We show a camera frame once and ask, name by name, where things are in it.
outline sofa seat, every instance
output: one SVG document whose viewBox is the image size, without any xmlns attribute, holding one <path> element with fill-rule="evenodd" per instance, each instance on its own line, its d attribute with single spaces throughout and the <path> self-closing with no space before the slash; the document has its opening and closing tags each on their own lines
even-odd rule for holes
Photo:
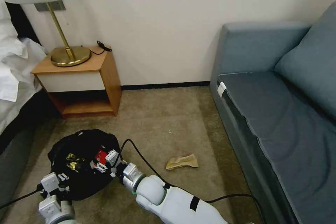
<svg viewBox="0 0 336 224">
<path fill-rule="evenodd" d="M 220 82 L 271 196 L 285 194 L 299 223 L 336 223 L 335 121 L 275 72 L 223 74 Z"/>
</svg>

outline white wall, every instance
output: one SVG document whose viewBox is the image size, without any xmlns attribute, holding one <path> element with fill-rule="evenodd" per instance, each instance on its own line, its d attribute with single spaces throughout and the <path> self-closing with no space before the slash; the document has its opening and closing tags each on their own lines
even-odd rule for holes
<svg viewBox="0 0 336 224">
<path fill-rule="evenodd" d="M 113 47 L 122 85 L 208 81 L 222 24 L 312 22 L 334 0 L 65 0 L 59 22 L 71 45 Z M 25 5 L 42 44 L 62 42 L 48 13 Z"/>
</svg>

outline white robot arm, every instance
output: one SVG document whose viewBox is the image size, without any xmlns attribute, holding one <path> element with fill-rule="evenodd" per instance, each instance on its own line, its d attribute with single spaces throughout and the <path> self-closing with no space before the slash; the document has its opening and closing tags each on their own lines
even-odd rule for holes
<svg viewBox="0 0 336 224">
<path fill-rule="evenodd" d="M 119 177 L 127 189 L 136 194 L 137 203 L 157 216 L 165 224 L 228 224 L 212 205 L 186 192 L 163 182 L 159 177 L 145 176 L 136 165 L 117 160 L 118 154 L 110 152 L 106 160 L 113 167 L 112 177 Z M 75 212 L 67 201 L 58 203 L 56 195 L 50 195 L 58 187 L 55 173 L 41 181 L 48 197 L 39 205 L 39 212 L 46 224 L 76 224 Z"/>
</svg>

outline sofa armrest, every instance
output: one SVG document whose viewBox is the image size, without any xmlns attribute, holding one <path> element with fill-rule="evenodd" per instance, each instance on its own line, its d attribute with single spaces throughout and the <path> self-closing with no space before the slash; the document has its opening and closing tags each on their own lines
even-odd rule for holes
<svg viewBox="0 0 336 224">
<path fill-rule="evenodd" d="M 211 81 L 219 74 L 268 71 L 297 46 L 310 25 L 301 22 L 230 23 L 223 25 Z"/>
</svg>

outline pillow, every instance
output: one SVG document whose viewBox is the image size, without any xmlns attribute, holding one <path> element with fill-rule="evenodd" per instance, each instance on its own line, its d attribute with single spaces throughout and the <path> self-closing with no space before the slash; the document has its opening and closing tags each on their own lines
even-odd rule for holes
<svg viewBox="0 0 336 224">
<path fill-rule="evenodd" d="M 275 71 L 336 118 L 336 2 L 280 59 Z"/>
<path fill-rule="evenodd" d="M 25 58 L 25 45 L 17 37 L 6 3 L 0 0 L 0 60 L 8 53 Z"/>
</svg>

